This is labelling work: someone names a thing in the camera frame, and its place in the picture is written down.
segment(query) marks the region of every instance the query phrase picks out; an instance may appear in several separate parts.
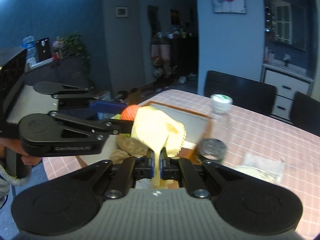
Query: drawer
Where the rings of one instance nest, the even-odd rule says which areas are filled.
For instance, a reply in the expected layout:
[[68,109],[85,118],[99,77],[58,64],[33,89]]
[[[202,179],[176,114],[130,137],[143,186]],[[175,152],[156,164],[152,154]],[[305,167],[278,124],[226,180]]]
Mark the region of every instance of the drawer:
[[290,111],[293,100],[276,96],[275,104],[273,106],[272,114],[290,120]]
[[306,82],[270,70],[266,70],[264,82],[275,86],[278,95],[290,99],[294,98],[296,91],[307,95],[310,86]]

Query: red textured ball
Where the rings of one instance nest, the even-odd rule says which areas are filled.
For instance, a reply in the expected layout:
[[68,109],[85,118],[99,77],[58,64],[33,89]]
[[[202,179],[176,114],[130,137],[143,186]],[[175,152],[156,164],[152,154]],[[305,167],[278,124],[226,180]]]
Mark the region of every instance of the red textured ball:
[[138,105],[127,106],[121,113],[121,120],[134,121],[140,107]]

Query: green plant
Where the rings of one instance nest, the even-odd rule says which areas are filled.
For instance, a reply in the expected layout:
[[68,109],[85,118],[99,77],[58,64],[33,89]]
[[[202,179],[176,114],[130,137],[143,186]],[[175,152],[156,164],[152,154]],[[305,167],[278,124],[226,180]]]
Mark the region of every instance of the green plant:
[[87,52],[87,47],[82,41],[81,34],[78,32],[73,32],[59,41],[63,42],[62,53],[63,57],[70,57],[75,55],[80,55],[83,58],[84,66],[83,71],[87,76],[89,82],[91,83],[91,89],[95,89],[94,82],[91,79],[91,62],[90,55]]

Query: water bottle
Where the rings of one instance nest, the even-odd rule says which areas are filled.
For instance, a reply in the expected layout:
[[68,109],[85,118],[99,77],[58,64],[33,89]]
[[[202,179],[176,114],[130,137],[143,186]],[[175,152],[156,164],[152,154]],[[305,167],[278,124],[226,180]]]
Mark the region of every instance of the water bottle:
[[232,99],[224,95],[212,95],[212,112],[204,138],[197,146],[196,157],[199,162],[223,161],[230,140],[230,115]]
[[29,63],[30,66],[36,64],[37,59],[36,59],[35,38],[33,36],[24,38],[22,40],[22,47],[27,50],[26,63]]

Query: chair backrest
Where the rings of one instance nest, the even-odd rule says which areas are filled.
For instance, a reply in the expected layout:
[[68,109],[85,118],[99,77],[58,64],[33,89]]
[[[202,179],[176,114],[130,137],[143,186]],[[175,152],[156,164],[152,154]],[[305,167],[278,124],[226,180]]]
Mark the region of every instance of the chair backrest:
[[204,95],[223,94],[239,106],[259,114],[271,115],[276,98],[276,87],[247,78],[208,71]]
[[290,111],[290,120],[294,126],[320,136],[320,102],[296,92]]

